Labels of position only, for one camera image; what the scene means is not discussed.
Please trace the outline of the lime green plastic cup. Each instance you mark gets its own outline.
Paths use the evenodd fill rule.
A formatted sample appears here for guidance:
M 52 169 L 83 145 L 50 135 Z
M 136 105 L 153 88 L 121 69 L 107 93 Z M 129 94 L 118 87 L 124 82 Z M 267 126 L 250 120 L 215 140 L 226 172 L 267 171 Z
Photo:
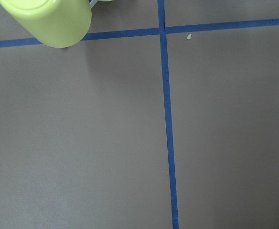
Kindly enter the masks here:
M 0 0 L 0 5 L 33 37 L 53 48 L 80 42 L 92 20 L 87 0 Z

